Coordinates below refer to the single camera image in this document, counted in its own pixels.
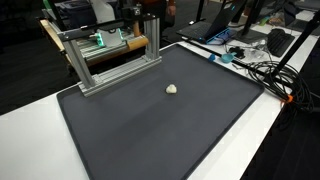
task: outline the rubber mat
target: rubber mat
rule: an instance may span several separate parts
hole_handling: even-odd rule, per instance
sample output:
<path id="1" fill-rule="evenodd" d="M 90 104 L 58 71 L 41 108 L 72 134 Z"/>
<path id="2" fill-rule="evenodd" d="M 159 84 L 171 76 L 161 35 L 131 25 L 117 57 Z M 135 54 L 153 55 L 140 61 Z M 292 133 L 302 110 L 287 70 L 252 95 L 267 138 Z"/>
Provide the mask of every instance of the rubber mat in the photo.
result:
<path id="1" fill-rule="evenodd" d="M 91 179 L 187 178 L 264 90 L 179 45 L 161 53 L 161 64 L 91 97 L 58 94 Z"/>

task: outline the keyboard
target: keyboard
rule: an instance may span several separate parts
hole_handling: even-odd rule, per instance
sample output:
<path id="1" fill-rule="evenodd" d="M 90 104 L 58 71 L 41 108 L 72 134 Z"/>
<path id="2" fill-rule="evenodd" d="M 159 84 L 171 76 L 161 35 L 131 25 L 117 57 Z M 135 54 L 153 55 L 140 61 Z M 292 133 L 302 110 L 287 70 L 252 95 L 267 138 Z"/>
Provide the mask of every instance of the keyboard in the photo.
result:
<path id="1" fill-rule="evenodd" d="M 268 49 L 276 57 L 281 57 L 294 40 L 294 36 L 285 33 L 283 29 L 272 29 L 267 37 Z"/>
<path id="2" fill-rule="evenodd" d="M 186 37 L 198 39 L 204 37 L 204 35 L 208 32 L 210 27 L 210 23 L 198 22 L 178 31 L 178 33 Z"/>

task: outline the desk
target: desk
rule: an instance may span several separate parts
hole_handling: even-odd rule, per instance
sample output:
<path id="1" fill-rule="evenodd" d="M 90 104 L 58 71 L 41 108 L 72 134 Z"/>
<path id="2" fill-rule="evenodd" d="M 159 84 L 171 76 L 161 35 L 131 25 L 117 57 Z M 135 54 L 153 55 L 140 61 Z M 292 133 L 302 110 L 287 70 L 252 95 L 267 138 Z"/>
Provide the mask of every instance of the desk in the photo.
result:
<path id="1" fill-rule="evenodd" d="M 254 29 L 267 33 L 271 26 Z M 310 36 L 289 64 L 300 70 L 316 41 L 316 37 Z M 210 55 L 186 42 L 179 44 L 205 57 Z M 224 52 L 223 47 L 205 47 Z M 236 70 L 231 64 L 223 64 L 219 60 L 216 62 L 245 75 L 244 70 Z M 280 101 L 267 91 L 263 93 L 230 128 L 189 179 L 240 179 L 280 110 Z M 0 144 L 0 179 L 88 179 L 63 119 L 56 94 L 1 116 Z"/>

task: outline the workbench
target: workbench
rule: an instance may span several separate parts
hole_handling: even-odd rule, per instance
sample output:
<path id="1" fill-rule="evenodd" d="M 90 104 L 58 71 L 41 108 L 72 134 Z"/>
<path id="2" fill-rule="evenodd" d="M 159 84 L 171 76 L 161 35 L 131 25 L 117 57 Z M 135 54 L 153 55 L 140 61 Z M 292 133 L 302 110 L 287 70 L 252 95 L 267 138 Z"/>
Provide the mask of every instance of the workbench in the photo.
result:
<path id="1" fill-rule="evenodd" d="M 297 18 L 309 20 L 312 15 L 303 11 Z M 265 25 L 252 28 L 269 33 L 273 27 Z M 317 40 L 318 37 L 309 36 L 290 59 L 289 64 L 299 71 Z M 189 43 L 178 44 L 204 57 L 211 55 Z M 229 44 L 241 45 L 234 40 Z M 221 54 L 225 53 L 222 46 L 204 47 Z M 269 60 L 268 56 L 259 59 L 251 57 L 243 61 L 264 60 Z M 237 69 L 231 63 L 224 64 L 218 59 L 215 62 L 247 76 L 245 70 Z M 0 179 L 89 179 L 56 96 L 57 93 L 52 94 L 0 117 Z M 281 109 L 280 100 L 265 90 L 222 137 L 189 179 L 240 179 Z"/>

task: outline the laptop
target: laptop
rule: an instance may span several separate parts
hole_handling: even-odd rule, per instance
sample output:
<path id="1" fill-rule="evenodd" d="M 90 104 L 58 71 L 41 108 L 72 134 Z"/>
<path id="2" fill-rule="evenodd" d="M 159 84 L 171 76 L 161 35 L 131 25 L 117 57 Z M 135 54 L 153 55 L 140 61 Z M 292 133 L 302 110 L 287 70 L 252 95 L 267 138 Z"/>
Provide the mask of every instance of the laptop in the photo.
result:
<path id="1" fill-rule="evenodd" d="M 297 1 L 295 5 L 300 9 L 305 9 L 309 11 L 318 11 L 320 10 L 320 1 L 319 0 L 304 0 Z"/>
<path id="2" fill-rule="evenodd" d="M 296 6 L 293 3 L 285 3 L 283 6 L 284 22 L 288 29 L 303 32 L 306 28 L 308 21 L 296 19 Z M 320 27 L 315 29 L 312 35 L 320 36 Z"/>
<path id="3" fill-rule="evenodd" d="M 236 0 L 227 4 L 224 9 L 219 12 L 212 23 L 200 21 L 177 31 L 177 34 L 198 41 L 202 44 L 208 44 L 219 34 L 223 34 L 228 30 L 227 25 L 239 12 L 244 3 L 245 0 Z"/>

